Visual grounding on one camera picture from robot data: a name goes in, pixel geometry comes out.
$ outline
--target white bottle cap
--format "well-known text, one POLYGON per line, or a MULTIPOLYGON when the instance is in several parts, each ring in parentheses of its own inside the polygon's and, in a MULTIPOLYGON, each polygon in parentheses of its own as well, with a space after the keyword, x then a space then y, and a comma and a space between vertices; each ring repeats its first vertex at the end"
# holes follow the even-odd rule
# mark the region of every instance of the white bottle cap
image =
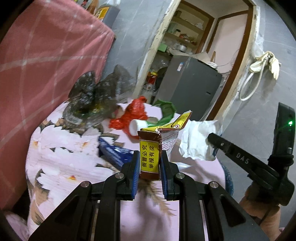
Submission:
POLYGON ((132 136, 137 136, 138 131, 140 129, 147 128, 147 127, 148 127, 148 123, 145 120, 132 120, 130 122, 128 129, 129 129, 129 132, 132 136))

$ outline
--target blue packet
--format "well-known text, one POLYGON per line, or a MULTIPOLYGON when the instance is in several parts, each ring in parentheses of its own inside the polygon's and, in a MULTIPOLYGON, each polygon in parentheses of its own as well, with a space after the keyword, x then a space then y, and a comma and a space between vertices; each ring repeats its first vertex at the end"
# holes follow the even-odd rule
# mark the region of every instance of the blue packet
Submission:
POLYGON ((123 164, 131 162, 133 158, 133 150, 110 145, 101 137, 99 137, 98 149, 99 157, 105 156, 107 161, 119 170, 123 164))

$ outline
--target grey wall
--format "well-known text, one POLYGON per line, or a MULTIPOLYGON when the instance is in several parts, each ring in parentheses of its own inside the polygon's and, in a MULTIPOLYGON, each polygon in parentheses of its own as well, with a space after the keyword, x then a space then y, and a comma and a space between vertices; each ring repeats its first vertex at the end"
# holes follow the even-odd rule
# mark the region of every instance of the grey wall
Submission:
MULTIPOLYGON (((265 72, 255 94, 243 102, 223 133, 227 140, 267 162, 273 146, 273 130, 278 102, 296 109, 296 41, 278 14, 262 0, 260 34, 264 36, 264 51, 270 50, 282 63, 277 81, 265 72)), ((217 157, 229 168, 234 181, 234 198, 239 201, 251 184, 246 172, 222 152, 217 157)), ((289 171, 296 183, 296 164, 289 171)), ((281 226, 285 226, 296 209, 296 194, 289 205, 281 209, 281 226)))
POLYGON ((171 0, 121 0, 112 30, 117 39, 109 52, 102 77, 117 64, 137 76, 171 0))

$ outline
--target sticker on refrigerator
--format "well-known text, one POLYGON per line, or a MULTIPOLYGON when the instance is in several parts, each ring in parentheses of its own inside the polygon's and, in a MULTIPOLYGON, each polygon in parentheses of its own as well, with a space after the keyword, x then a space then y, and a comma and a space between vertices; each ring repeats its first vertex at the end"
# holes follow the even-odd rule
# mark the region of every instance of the sticker on refrigerator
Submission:
POLYGON ((180 63, 180 64, 179 64, 179 67, 177 68, 177 71, 180 71, 180 70, 182 69, 183 64, 184 64, 184 63, 180 63))

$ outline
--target table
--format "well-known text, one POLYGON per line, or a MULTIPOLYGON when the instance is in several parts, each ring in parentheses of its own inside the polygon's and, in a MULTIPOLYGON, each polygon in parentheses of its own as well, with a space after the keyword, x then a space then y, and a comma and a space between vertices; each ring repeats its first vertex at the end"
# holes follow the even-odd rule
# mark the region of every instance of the table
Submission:
MULTIPOLYGON (((102 182, 118 172, 104 157, 98 157, 98 136, 109 143, 139 150, 137 140, 129 139, 122 130, 109 129, 108 120, 83 134, 64 129, 62 113, 67 104, 64 102, 54 110, 31 137, 26 160, 31 199, 30 234, 82 181, 102 182)), ((148 116, 162 117, 158 107, 145 104, 145 110, 148 116)), ((178 145, 174 146, 169 159, 191 165, 183 172, 196 181, 216 181, 225 188, 224 170, 217 159, 184 159, 179 154, 178 145)), ((121 240, 178 241, 178 205, 178 201, 163 199, 161 181, 150 183, 141 180, 135 200, 121 202, 121 240)))

